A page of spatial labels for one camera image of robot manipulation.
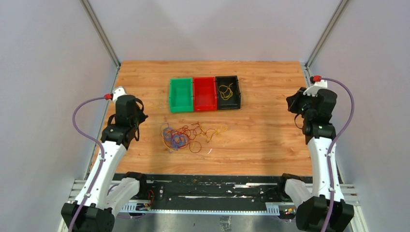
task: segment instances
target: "black wire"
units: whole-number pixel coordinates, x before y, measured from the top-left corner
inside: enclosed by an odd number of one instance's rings
[[[302,129],[301,127],[298,127],[297,124],[296,124],[296,118],[297,118],[299,115],[300,115],[300,114],[296,114],[296,116],[295,116],[295,118],[294,118],[295,126],[296,126],[298,129]]]

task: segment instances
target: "wooden table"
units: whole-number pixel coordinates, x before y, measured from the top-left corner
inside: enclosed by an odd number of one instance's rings
[[[241,109],[170,113],[170,78],[224,75],[238,76]],[[140,126],[140,141],[131,143],[117,172],[312,175],[305,138],[285,100],[305,86],[298,62],[124,61],[116,86],[140,98],[149,115]],[[110,104],[107,115],[114,112]],[[203,147],[197,154],[188,149],[169,153],[161,137],[165,122],[172,128],[200,122],[204,128],[227,125],[228,130],[208,144],[198,139]]]

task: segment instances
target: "red connector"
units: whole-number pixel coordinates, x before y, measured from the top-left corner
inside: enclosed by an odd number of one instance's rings
[[[112,100],[113,95],[112,95],[111,93],[107,93],[107,94],[104,95],[104,98],[105,98],[106,100]]]
[[[313,77],[313,82],[319,82],[321,80],[322,80],[322,77],[319,76],[319,75],[316,75],[316,76]]]

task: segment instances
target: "white wall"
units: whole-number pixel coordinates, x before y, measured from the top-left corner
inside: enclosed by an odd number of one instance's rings
[[[306,61],[340,0],[90,0],[120,60]]]
[[[57,230],[94,147],[73,110],[109,91],[115,72],[79,1],[0,3],[0,231]],[[104,104],[78,115],[94,136]]]
[[[337,144],[343,177],[354,183],[371,232],[408,231],[410,1],[352,0],[313,65],[351,88],[355,115]],[[333,122],[348,118],[338,93]]]

